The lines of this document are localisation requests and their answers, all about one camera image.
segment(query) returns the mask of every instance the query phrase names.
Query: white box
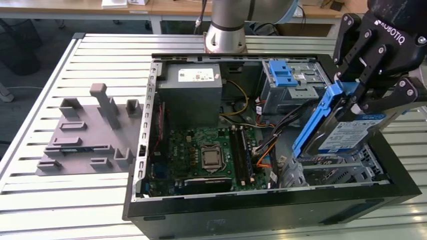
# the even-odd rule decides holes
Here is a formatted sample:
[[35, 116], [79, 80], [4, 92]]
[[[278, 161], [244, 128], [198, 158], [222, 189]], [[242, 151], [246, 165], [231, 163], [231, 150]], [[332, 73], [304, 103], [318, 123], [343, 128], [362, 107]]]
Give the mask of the white box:
[[128, 4], [146, 5], [150, 0], [127, 0]]
[[101, 0], [101, 9], [124, 9], [127, 7], [127, 0]]

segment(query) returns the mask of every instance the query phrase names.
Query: hard drive label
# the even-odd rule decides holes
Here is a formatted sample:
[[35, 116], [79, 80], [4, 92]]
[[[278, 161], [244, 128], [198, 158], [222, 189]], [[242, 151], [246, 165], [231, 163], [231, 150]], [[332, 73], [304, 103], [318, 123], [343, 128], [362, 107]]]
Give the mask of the hard drive label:
[[368, 129], [386, 118], [384, 114], [360, 115], [355, 121], [340, 122], [319, 147], [323, 154], [352, 149], [368, 135]]

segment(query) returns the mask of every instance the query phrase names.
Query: robotiq logo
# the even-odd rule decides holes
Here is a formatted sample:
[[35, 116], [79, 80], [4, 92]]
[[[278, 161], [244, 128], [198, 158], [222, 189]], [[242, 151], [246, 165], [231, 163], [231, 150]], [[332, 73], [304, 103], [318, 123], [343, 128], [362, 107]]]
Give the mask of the robotiq logo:
[[391, 26], [388, 26], [386, 23], [383, 23], [380, 20], [376, 20], [375, 21], [375, 25], [378, 26], [382, 26], [387, 32], [390, 33], [390, 35], [394, 37], [394, 39], [398, 41], [398, 43], [402, 44], [406, 42], [406, 37], [402, 36], [402, 33], [395, 29], [392, 28]]

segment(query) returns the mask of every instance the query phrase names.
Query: screw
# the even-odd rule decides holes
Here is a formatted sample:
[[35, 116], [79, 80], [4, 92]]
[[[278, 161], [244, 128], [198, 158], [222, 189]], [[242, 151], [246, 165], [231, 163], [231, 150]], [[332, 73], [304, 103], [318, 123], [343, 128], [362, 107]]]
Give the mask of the screw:
[[420, 37], [418, 38], [418, 43], [419, 43], [419, 44], [426, 44], [426, 43], [427, 43], [427, 39], [426, 39], [423, 36], [420, 36]]

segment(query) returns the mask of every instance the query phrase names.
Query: power supply label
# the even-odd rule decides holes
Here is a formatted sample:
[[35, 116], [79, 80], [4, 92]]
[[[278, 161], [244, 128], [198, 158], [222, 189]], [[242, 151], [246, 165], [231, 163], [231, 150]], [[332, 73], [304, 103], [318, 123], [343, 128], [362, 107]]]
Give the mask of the power supply label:
[[183, 68], [178, 72], [179, 82], [211, 82], [214, 79], [212, 68]]
[[355, 121], [340, 122], [319, 147], [319, 153], [334, 154], [352, 149], [368, 135], [368, 129], [386, 118], [384, 114], [360, 115]]

